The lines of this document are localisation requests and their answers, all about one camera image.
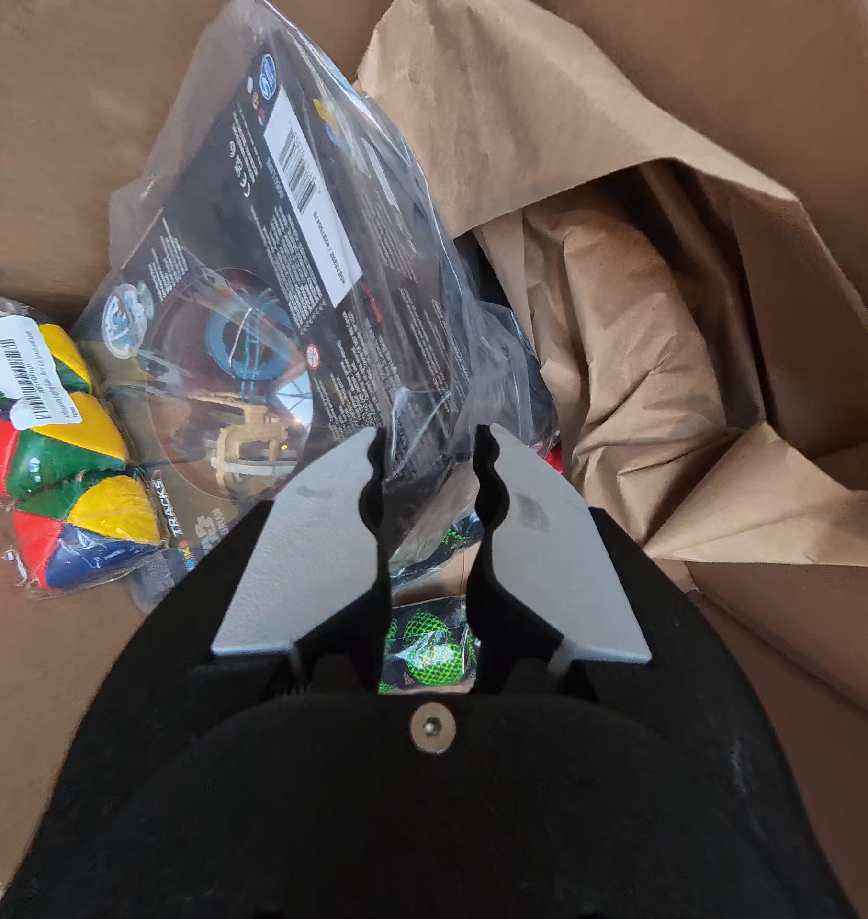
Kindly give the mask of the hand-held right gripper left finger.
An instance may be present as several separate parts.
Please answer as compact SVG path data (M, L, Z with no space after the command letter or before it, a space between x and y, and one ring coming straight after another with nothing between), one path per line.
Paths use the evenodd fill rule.
M385 431L365 427L282 489L211 641L216 658L276 656L303 684L341 656L378 691L393 616L385 457Z

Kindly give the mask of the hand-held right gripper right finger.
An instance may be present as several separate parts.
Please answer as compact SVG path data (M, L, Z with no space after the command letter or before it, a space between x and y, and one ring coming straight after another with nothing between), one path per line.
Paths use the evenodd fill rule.
M521 660L564 680L581 661L647 665L652 651L597 523L566 479L502 426L479 425L484 535L467 579L480 642L474 690L499 693Z

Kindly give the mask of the black toy box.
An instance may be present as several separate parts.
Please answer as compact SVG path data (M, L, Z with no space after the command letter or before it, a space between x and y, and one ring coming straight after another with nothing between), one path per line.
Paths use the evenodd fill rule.
M405 138L268 2L205 30L143 176L112 197L109 253L73 332L167 526L129 576L143 609L363 427L386 433L398 592L482 538L477 424L556 442L481 250L454 244Z

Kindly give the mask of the large cardboard box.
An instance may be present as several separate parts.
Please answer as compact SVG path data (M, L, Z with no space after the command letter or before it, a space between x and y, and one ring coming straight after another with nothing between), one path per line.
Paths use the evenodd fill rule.
M0 294L63 325L79 316L111 269L112 197L143 176L228 3L0 2ZM274 3L362 89L393 2ZM868 2L532 3L571 17L647 98L789 190L868 311ZM652 558L752 678L868 917L868 567ZM0 559L0 887L141 622L126 579L57 600L14 580Z

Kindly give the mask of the crumpled brown packing paper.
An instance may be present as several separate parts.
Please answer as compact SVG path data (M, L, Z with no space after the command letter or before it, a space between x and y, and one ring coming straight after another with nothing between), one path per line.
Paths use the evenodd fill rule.
M868 567L868 311L789 190L532 2L393 2L359 86L484 248L589 504L672 564Z

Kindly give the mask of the bagged colourful juggling balls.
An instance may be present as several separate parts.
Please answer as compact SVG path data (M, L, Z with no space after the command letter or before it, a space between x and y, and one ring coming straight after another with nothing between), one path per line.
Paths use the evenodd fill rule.
M127 576L166 547L164 519L69 334L0 295L2 558L33 594Z

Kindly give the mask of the green black mesh balls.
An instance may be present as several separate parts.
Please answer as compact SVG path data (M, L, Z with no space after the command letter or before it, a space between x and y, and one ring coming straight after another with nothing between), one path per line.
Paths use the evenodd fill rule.
M470 511L451 523L428 557L391 567L394 606L379 695L472 688L480 643L467 620L465 588L483 535Z

